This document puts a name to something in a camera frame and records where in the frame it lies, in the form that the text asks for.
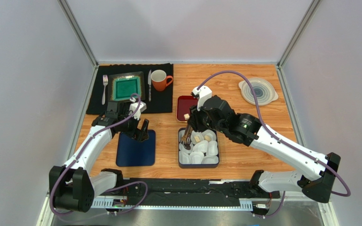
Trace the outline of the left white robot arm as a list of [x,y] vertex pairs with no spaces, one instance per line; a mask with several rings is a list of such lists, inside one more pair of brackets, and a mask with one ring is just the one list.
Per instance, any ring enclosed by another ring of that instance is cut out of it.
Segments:
[[121,172],[104,169],[90,177],[91,169],[102,150],[119,133],[143,142],[148,140],[148,120],[138,128],[140,116],[146,104],[135,98],[125,101],[109,101],[107,109],[92,122],[91,129],[77,151],[62,165],[53,166],[49,172],[49,207],[60,215],[58,209],[71,212],[87,212],[95,199],[115,188],[121,180]]

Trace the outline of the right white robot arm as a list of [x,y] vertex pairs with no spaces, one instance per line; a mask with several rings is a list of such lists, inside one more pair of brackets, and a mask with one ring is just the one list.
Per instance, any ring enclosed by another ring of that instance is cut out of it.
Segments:
[[309,150],[262,124],[259,118],[236,113],[218,96],[209,98],[201,107],[190,107],[188,126],[195,132],[215,130],[234,143],[264,151],[294,168],[278,173],[255,171],[254,185],[262,190],[302,192],[316,202],[329,202],[341,161],[338,154]]

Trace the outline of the white oval chocolate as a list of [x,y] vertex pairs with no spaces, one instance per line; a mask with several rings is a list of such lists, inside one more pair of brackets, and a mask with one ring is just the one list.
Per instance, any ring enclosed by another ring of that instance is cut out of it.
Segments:
[[211,138],[210,136],[208,136],[208,135],[205,135],[205,136],[204,136],[204,139],[205,139],[206,141],[208,141],[208,142],[210,142],[210,141],[212,140],[212,138]]

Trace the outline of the white bar chocolate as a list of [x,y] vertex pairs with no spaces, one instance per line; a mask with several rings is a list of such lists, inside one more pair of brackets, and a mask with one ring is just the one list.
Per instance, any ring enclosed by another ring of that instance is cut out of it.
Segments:
[[196,143],[199,143],[200,142],[199,136],[194,136],[194,140],[195,140]]

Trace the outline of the metal serving tongs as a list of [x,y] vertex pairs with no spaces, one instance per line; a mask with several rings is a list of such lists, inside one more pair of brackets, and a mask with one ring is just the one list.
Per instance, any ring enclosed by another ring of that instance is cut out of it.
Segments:
[[191,125],[187,124],[184,134],[181,137],[180,143],[184,146],[185,144],[191,145],[191,134],[193,132],[193,128]]

